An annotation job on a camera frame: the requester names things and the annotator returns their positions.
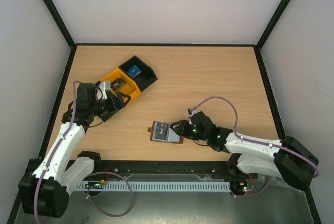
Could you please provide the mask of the brown leather card holder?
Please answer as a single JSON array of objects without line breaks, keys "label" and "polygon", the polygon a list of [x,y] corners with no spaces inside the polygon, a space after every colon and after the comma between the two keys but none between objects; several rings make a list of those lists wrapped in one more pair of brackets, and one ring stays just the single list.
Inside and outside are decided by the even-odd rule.
[{"label": "brown leather card holder", "polygon": [[176,134],[174,130],[171,129],[171,123],[153,121],[152,126],[148,128],[148,133],[150,133],[150,141],[169,143],[169,144],[182,144],[183,137]]}]

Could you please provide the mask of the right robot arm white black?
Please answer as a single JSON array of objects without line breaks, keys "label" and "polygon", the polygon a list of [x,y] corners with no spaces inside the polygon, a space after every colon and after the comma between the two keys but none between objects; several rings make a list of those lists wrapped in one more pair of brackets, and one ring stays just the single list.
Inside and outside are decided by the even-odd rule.
[{"label": "right robot arm white black", "polygon": [[291,136],[271,140],[243,135],[216,126],[203,112],[193,113],[189,120],[172,123],[170,129],[181,137],[203,140],[214,151],[230,154],[226,166],[234,178],[262,174],[307,191],[312,179],[319,175],[318,159]]}]

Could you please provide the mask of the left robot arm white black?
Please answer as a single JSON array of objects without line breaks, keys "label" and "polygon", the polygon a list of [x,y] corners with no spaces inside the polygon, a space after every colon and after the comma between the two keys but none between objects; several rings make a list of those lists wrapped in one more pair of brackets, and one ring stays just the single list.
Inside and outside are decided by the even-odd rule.
[{"label": "left robot arm white black", "polygon": [[129,95],[112,94],[109,84],[108,81],[98,85],[73,82],[73,102],[63,115],[56,140],[40,165],[19,181],[22,208],[34,216],[36,223],[42,223],[40,216],[60,218],[77,185],[96,174],[98,153],[78,157],[70,167],[68,162],[94,117],[105,122],[130,102]]}]

